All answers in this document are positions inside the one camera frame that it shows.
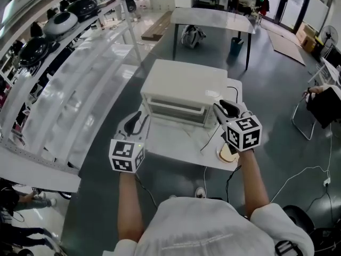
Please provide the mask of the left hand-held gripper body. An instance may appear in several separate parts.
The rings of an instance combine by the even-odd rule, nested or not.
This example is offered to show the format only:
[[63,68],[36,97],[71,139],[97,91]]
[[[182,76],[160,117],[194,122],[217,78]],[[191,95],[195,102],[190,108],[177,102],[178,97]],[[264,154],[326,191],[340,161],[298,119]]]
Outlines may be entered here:
[[[127,136],[124,131],[125,123],[134,114],[128,115],[118,124],[114,138],[110,141],[109,161],[114,171],[136,173],[145,158],[146,139],[139,140],[137,135]],[[141,114],[134,133],[139,131],[146,115]]]

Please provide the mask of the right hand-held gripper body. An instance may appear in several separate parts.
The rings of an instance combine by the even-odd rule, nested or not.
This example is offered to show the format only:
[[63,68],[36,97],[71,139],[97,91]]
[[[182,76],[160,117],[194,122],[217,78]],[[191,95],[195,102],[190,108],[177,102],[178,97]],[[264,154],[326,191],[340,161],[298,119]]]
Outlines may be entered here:
[[250,111],[243,110],[237,117],[228,117],[228,113],[221,111],[221,138],[225,143],[242,152],[253,149],[261,144],[262,125],[258,118]]

